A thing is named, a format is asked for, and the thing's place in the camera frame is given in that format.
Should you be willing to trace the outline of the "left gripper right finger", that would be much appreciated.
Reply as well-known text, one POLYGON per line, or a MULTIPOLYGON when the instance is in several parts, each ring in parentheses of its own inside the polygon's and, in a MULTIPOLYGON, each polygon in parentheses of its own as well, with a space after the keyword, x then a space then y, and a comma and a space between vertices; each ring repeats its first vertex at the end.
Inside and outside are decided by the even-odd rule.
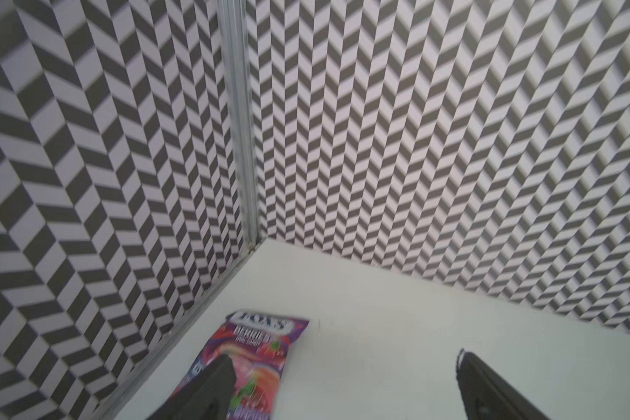
POLYGON ((473 352, 458 353, 456 379, 469 420, 549 420, 473 352))

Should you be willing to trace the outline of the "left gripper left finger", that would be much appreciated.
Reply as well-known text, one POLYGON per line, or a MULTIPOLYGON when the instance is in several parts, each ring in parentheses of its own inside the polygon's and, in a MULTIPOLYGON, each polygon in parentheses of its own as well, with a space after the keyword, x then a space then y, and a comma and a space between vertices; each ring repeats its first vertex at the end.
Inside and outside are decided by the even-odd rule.
POLYGON ((221 355, 152 413, 149 420, 224 420, 234 395, 233 362, 221 355))

